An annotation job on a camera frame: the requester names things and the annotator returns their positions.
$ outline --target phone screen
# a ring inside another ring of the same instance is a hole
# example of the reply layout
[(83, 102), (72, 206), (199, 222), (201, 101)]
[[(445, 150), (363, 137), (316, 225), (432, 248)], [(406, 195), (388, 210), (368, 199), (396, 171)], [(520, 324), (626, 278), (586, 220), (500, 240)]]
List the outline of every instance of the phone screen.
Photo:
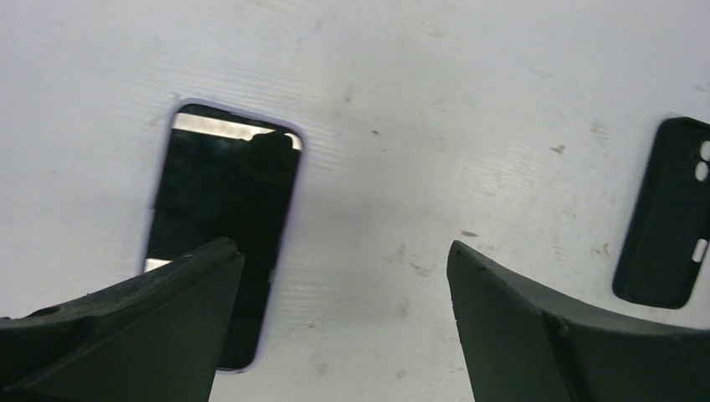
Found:
[(220, 237), (246, 256), (219, 367), (255, 358), (302, 152), (293, 131), (187, 105), (173, 119), (146, 270)]

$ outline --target black phone case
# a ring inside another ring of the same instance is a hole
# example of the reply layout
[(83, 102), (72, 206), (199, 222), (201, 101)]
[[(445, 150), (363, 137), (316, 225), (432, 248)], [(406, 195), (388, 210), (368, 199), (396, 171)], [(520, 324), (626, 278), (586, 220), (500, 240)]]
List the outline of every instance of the black phone case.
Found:
[(692, 255), (710, 239), (710, 177), (696, 178), (710, 126), (688, 117), (661, 123), (614, 277), (614, 294), (653, 307), (683, 307), (702, 261)]

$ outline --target white work surface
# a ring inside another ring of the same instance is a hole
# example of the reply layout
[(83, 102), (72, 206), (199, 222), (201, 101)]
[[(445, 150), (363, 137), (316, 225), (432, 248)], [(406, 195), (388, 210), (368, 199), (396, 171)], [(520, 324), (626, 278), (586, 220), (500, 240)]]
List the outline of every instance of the white work surface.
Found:
[(308, 146), (263, 357), (218, 375), (212, 401), (472, 400), (455, 239), (596, 306), (710, 327), (708, 269), (679, 311), (611, 291), (657, 125), (710, 121), (708, 16), (670, 0), (6, 0), (0, 316), (136, 274), (165, 117), (197, 97), (291, 121)]

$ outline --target stain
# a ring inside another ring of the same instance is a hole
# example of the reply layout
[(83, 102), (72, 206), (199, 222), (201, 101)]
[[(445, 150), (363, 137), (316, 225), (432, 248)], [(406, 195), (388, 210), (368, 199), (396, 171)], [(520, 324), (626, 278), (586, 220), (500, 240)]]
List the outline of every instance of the stain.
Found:
[(556, 153), (562, 155), (562, 154), (564, 153), (564, 148), (566, 148), (566, 146), (560, 144), (559, 147), (552, 147), (552, 148), (550, 148), (550, 151), (554, 151), (554, 152), (556, 152)]
[(546, 72), (546, 71), (540, 71), (540, 70), (533, 70), (533, 74), (538, 75), (543, 78), (554, 78), (554, 75)]
[(328, 363), (327, 362), (320, 362), (316, 364), (316, 371), (318, 372), (318, 375), (323, 376), (328, 374)]
[(397, 311), (394, 313), (395, 316), (399, 318), (405, 318), (409, 315), (409, 299), (407, 297), (402, 297), (397, 303)]
[(316, 23), (314, 23), (311, 27), (311, 32), (313, 32), (314, 34), (319, 34), (320, 32), (322, 32), (324, 23), (326, 23), (325, 19), (317, 20)]
[(404, 261), (404, 255), (407, 254), (407, 246), (403, 244), (399, 245), (397, 250), (390, 257), (386, 259), (389, 264), (402, 264)]
[(430, 38), (441, 38), (444, 36), (444, 33), (437, 28), (430, 29), (426, 34), (429, 35)]
[(410, 262), (409, 265), (414, 268), (414, 270), (417, 272), (417, 275), (419, 276), (429, 276), (436, 269), (436, 265), (432, 266), (431, 268), (426, 268), (422, 265), (416, 265), (414, 262)]
[(604, 243), (601, 245), (601, 247), (594, 247), (592, 249), (592, 252), (599, 257), (605, 258), (608, 260), (611, 258), (611, 253), (609, 252), (609, 243)]

